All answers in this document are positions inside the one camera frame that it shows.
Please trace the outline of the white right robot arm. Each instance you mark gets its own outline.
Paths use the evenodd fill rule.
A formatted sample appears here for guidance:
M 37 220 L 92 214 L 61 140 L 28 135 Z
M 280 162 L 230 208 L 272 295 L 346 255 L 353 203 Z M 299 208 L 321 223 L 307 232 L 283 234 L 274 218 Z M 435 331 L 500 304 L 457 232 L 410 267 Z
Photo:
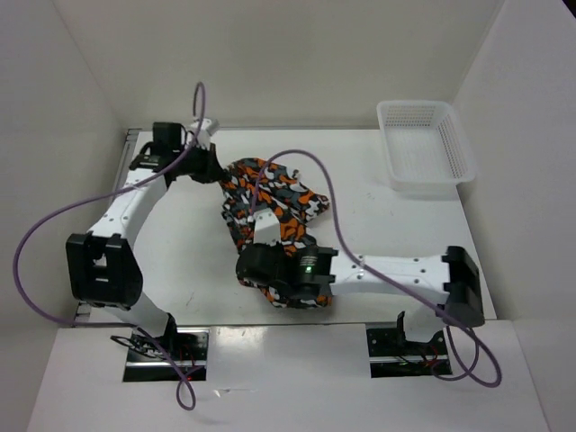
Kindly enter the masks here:
M 288 254 L 281 246 L 248 245 L 236 263 L 237 278 L 262 289 L 273 305 L 326 306 L 351 294 L 407 295 L 418 309 L 400 312 L 396 347 L 414 354 L 457 320 L 468 329 L 484 325 L 480 272 L 467 251 L 450 246 L 441 255 L 399 258 L 354 256 L 309 246 Z

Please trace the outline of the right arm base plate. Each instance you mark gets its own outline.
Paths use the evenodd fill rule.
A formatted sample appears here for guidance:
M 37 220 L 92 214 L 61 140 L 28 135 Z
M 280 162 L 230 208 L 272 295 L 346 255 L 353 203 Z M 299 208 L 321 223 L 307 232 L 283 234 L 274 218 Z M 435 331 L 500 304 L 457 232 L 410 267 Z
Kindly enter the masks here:
M 372 378 L 453 374 L 442 331 L 427 343 L 401 343 L 396 328 L 367 328 L 365 333 Z

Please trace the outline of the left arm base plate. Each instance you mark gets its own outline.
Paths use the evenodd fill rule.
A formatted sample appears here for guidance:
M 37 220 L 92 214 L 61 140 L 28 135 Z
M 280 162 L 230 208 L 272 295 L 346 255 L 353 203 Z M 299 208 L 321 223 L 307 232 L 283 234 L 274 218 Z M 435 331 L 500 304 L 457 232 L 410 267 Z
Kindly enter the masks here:
M 207 374 L 210 331 L 207 328 L 180 328 L 179 339 L 170 356 L 188 382 L 203 382 Z M 138 333 L 130 337 L 111 336 L 128 349 L 123 380 L 126 383 L 174 382 L 179 375 L 151 342 Z

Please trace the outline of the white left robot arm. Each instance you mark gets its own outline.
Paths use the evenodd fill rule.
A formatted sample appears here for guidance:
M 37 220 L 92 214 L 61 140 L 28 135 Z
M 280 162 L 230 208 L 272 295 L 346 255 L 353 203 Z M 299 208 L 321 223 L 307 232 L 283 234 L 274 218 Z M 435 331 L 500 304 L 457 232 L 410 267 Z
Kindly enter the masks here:
M 162 360 L 180 347 L 176 321 L 144 293 L 133 248 L 149 214 L 178 177 L 206 182 L 224 177 L 212 143 L 219 127 L 210 119 L 197 119 L 189 129 L 154 123 L 151 141 L 130 162 L 123 192 L 87 233 L 72 234 L 66 242 L 74 297 L 149 333 L 148 350 Z

